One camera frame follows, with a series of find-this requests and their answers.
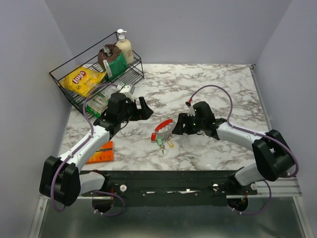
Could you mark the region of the orange box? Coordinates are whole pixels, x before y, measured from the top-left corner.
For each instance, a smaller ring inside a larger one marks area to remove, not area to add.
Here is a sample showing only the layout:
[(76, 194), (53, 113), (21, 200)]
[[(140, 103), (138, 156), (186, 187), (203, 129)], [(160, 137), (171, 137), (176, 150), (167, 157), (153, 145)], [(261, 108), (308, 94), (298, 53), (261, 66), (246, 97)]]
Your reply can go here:
[(113, 149), (114, 143), (112, 141), (107, 142), (92, 155), (92, 157), (86, 162), (86, 164), (112, 162), (114, 160)]

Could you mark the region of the brown and green bag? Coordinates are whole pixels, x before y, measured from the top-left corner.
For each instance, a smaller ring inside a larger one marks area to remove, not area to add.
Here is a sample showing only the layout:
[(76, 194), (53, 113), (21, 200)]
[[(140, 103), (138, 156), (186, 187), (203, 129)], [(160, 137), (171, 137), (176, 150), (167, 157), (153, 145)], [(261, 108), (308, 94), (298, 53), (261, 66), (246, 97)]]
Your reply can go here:
[(128, 68), (121, 49), (116, 45), (104, 45), (98, 53), (98, 63), (106, 72), (106, 78), (113, 80), (123, 75)]

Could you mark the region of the yellow key tag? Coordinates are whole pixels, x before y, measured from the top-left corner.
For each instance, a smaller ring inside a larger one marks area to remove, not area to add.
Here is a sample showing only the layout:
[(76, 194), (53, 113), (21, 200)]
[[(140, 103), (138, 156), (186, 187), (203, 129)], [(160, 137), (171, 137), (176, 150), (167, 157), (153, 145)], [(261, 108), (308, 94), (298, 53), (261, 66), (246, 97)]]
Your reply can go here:
[(173, 148), (173, 147), (174, 147), (174, 144), (173, 144), (173, 142), (172, 142), (171, 139), (167, 139), (167, 140), (166, 140), (166, 143), (168, 144), (168, 146), (169, 146), (170, 148)]

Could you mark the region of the green white snack packet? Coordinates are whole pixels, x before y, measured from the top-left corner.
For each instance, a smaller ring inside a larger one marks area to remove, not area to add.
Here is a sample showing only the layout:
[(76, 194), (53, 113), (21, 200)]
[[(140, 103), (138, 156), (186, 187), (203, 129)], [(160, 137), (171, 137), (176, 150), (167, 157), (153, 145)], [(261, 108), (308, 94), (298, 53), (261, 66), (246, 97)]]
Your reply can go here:
[(86, 111), (99, 118), (107, 108), (109, 99), (109, 93), (104, 91), (99, 92), (86, 103)]

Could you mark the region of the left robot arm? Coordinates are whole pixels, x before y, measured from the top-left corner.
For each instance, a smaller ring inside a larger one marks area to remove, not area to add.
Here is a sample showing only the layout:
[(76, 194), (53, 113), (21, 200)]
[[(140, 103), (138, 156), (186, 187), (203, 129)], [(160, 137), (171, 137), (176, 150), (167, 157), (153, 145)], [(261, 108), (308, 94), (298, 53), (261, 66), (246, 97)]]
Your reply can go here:
[(77, 197), (90, 191), (104, 196), (109, 192), (108, 175), (92, 171), (81, 174), (81, 170), (93, 154), (110, 141), (126, 121), (147, 120), (153, 110), (139, 97), (141, 107), (122, 93), (115, 93), (103, 114), (90, 124), (88, 132), (73, 148), (59, 157), (49, 156), (45, 162), (39, 191), (53, 203), (72, 205)]

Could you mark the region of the cream lotion pump bottle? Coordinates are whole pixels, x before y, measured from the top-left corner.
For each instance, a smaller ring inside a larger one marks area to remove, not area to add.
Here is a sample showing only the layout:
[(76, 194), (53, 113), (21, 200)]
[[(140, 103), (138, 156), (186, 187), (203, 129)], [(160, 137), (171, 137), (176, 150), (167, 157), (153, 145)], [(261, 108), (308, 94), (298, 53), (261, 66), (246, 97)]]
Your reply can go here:
[(126, 37), (124, 36), (124, 33), (126, 32), (127, 31), (123, 29), (117, 30), (117, 34), (119, 34), (119, 36), (118, 36), (118, 41), (116, 43), (116, 46), (122, 51), (123, 56), (126, 60), (126, 63), (131, 64), (134, 61), (134, 56), (133, 56), (131, 42), (127, 40)]

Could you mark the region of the red key tag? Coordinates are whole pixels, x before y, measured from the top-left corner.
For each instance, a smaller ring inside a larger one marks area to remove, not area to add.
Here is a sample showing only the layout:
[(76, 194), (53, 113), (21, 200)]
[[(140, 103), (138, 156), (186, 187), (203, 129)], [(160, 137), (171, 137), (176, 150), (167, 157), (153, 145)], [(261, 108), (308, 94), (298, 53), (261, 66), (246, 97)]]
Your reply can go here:
[(157, 141), (157, 134), (154, 132), (151, 134), (151, 142), (154, 143)]

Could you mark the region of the steel key organizer red handle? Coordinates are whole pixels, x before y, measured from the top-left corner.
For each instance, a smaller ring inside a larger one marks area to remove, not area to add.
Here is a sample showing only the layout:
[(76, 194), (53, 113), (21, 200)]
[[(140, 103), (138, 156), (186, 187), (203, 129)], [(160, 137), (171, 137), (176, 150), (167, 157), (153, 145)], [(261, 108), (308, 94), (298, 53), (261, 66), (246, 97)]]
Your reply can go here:
[(163, 141), (172, 137), (172, 130), (174, 129), (176, 122), (173, 119), (167, 119), (161, 122), (154, 130), (157, 137), (160, 136)]

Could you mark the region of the green key tag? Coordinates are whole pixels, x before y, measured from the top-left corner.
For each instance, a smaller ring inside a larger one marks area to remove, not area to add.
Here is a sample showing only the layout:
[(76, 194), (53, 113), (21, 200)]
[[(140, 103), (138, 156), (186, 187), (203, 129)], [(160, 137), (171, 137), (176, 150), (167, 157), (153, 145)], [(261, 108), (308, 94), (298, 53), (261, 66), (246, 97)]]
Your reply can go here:
[(156, 138), (156, 142), (157, 142), (158, 146), (161, 146), (161, 145), (163, 144), (162, 139), (161, 139), (160, 136), (158, 136), (158, 137)]

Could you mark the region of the yellow Lays chips bag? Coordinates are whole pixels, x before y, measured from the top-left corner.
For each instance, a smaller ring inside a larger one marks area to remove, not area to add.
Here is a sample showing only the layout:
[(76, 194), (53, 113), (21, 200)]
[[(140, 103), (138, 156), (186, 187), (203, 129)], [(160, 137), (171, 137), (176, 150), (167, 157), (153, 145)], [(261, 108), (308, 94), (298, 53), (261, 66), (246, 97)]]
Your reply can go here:
[(105, 76), (106, 72), (93, 71), (81, 66), (61, 80), (60, 85), (80, 96), (87, 97)]

